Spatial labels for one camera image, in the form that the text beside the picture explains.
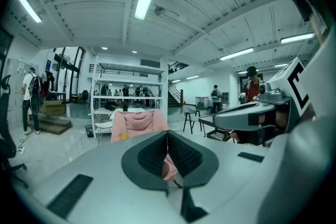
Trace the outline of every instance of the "floor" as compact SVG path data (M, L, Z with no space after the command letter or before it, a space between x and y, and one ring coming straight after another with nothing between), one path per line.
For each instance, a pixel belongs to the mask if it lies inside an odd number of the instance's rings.
M68 114L71 117L72 128L62 135L54 135L41 132L39 135L30 133L28 136L23 134L22 127L12 130L13 137L18 150L16 157L10 159L12 166L25 163L28 170L19 169L16 174L25 180L29 185L28 191L34 192L36 187L48 178L53 172L62 168L69 162L78 158L81 154L94 147L111 140L110 134L103 134L102 137L88 138L85 133L85 125L91 124L91 120L86 118L88 110L83 104L68 104ZM182 131L184 115L182 108L168 108L168 126L171 130ZM193 128L194 135L202 135L200 125L196 122ZM213 128L205 126L205 131L210 132ZM190 132L190 126L186 124L185 132Z

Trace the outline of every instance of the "office chair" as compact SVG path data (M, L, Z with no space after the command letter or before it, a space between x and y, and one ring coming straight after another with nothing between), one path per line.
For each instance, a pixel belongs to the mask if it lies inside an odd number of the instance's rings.
M83 90L82 92L82 100L84 101L84 103L86 103L86 100L88 100L89 98L89 93L87 90Z
M3 93L0 98L0 133L3 139L0 139L0 162L3 164L4 170L3 172L8 176L16 179L21 182L25 188L28 188L26 182L22 179L18 178L14 171L23 168L27 170L27 166L25 164L19 164L11 167L8 159L14 158L16 156L16 145L8 131L8 122L7 122L7 110L8 110L8 101L10 92L10 86L8 84L10 75L4 77L1 81L1 86L4 90L8 89L8 93Z

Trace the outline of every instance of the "cap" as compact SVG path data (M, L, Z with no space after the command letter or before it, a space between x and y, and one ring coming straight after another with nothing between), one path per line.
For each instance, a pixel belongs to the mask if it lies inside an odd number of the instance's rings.
M252 77L257 73L257 69L255 67L249 67L247 70L246 76Z

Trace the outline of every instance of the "red shirt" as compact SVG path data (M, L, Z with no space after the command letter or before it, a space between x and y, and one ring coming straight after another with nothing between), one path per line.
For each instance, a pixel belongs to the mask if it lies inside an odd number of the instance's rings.
M243 92L247 94L247 82L244 85ZM251 102L253 100L253 97L257 96L258 94L259 94L259 80L257 84L254 84L251 81L250 89L248 90L247 103Z

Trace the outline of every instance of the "pink chair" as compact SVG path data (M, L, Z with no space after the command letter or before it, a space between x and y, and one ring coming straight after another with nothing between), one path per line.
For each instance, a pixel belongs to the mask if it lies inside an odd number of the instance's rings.
M120 112L114 114L111 143L119 141L122 133L129 138L153 132L167 131L169 127L160 110L151 112ZM162 178L167 182L174 180L177 169L167 154L162 167Z

